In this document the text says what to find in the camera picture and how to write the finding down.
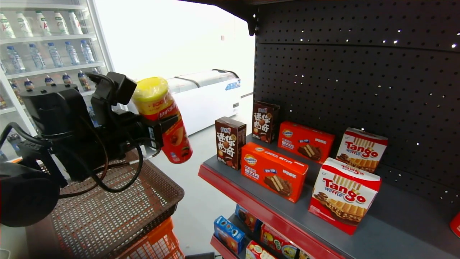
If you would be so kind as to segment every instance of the red shelf edge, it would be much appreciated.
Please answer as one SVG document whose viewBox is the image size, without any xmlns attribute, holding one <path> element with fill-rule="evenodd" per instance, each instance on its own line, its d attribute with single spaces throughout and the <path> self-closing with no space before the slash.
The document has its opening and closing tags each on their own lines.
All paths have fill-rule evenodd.
<svg viewBox="0 0 460 259">
<path fill-rule="evenodd" d="M 250 208 L 249 211 L 262 222 L 278 230 L 282 235 L 286 236 L 295 244 L 306 251 L 316 259 L 343 259 L 335 251 L 329 250 L 327 246 L 314 239 L 309 234 L 305 233 L 292 222 L 284 219 L 281 215 L 276 214 L 269 207 L 256 200 L 252 195 L 245 190 L 235 185 L 225 177 L 215 173 L 213 169 L 202 164 L 198 171 L 198 176 L 214 186 L 234 202 L 241 205 L 243 208 Z"/>
<path fill-rule="evenodd" d="M 236 257 L 226 246 L 224 246 L 224 244 L 222 244 L 219 239 L 217 239 L 217 237 L 215 237 L 214 235 L 212 236 L 211 238 L 211 242 L 210 242 L 211 246 L 213 246 L 217 252 L 219 252 L 220 255 L 222 255 L 222 258 L 225 258 L 225 259 L 231 259 L 231 258 L 234 258 L 234 259 L 238 259 L 238 257 Z"/>
</svg>

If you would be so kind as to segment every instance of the black pegboard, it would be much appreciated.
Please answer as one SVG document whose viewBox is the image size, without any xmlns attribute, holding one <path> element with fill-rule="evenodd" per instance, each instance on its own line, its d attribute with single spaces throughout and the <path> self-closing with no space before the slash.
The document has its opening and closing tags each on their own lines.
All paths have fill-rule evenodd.
<svg viewBox="0 0 460 259">
<path fill-rule="evenodd" d="M 458 13 L 456 1 L 260 5 L 254 97 L 338 141 L 349 126 L 387 136 L 384 181 L 460 206 Z"/>
</svg>

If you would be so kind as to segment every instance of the robotic arm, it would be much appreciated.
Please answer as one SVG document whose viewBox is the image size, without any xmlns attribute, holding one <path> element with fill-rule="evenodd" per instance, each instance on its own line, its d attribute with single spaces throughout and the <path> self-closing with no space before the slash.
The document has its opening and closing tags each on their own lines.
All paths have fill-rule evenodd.
<svg viewBox="0 0 460 259">
<path fill-rule="evenodd" d="M 17 123 L 9 123 L 0 136 L 0 147 L 12 128 L 25 141 L 18 144 L 23 159 L 17 164 L 0 165 L 1 217 L 0 223 L 10 227 L 32 225 L 44 219 L 58 199 L 81 195 L 99 186 L 108 192 L 121 192 L 139 176 L 143 157 L 140 145 L 152 147 L 158 154 L 163 146 L 162 133 L 178 117 L 151 121 L 126 111 L 113 111 L 112 106 L 126 105 L 136 83 L 125 75 L 109 72 L 87 74 L 96 83 L 91 105 L 97 122 L 94 127 L 86 104 L 75 84 L 52 84 L 21 93 L 24 104 L 39 130 L 37 137 L 27 134 Z M 113 189 L 102 181 L 110 160 L 123 159 L 125 153 L 136 149 L 139 165 L 134 177 L 123 187 Z M 52 158 L 61 161 L 73 181 L 91 177 L 95 184 L 78 193 L 59 194 L 67 181 Z M 43 172 L 41 160 L 49 173 Z"/>
</svg>

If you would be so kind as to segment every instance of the white wall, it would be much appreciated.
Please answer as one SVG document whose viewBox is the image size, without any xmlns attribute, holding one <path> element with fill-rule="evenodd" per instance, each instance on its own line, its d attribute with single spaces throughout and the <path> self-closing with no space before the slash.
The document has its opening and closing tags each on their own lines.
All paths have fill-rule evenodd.
<svg viewBox="0 0 460 259">
<path fill-rule="evenodd" d="M 241 77 L 242 94 L 252 92 L 254 37 L 232 14 L 177 0 L 95 3 L 116 72 L 140 80 L 225 69 Z"/>
</svg>

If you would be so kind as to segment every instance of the white yogurt bottle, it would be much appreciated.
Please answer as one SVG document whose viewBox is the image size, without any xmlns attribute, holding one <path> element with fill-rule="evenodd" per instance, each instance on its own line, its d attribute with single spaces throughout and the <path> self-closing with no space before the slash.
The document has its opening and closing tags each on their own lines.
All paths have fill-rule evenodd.
<svg viewBox="0 0 460 259">
<path fill-rule="evenodd" d="M 83 34 L 83 31 L 81 31 L 80 21 L 75 15 L 74 10 L 69 11 L 69 18 L 70 18 L 70 25 L 72 26 L 72 29 L 74 30 L 74 34 Z"/>
<path fill-rule="evenodd" d="M 8 22 L 8 19 L 6 16 L 3 14 L 3 12 L 0 12 L 0 23 L 1 23 L 1 30 L 5 34 L 5 36 L 9 39 L 14 39 L 16 38 L 16 35 L 14 35 L 14 31 L 11 28 L 10 22 Z"/>
<path fill-rule="evenodd" d="M 56 20 L 57 27 L 59 28 L 59 31 L 61 31 L 62 35 L 69 35 L 69 29 L 67 28 L 67 24 L 64 21 L 64 17 L 62 17 L 62 14 L 60 12 L 54 12 L 54 19 Z"/>
<path fill-rule="evenodd" d="M 32 29 L 30 27 L 29 22 L 27 21 L 27 18 L 24 16 L 23 12 L 17 11 L 16 16 L 17 16 L 17 22 L 21 26 L 21 32 L 23 32 L 24 37 L 33 37 L 34 34 L 32 33 Z"/>
<path fill-rule="evenodd" d="M 41 11 L 35 11 L 35 13 L 37 14 L 37 22 L 40 24 L 40 29 L 43 32 L 43 35 L 51 36 L 50 27 L 48 26 L 48 22 L 46 21 L 43 13 L 41 13 Z"/>
</svg>

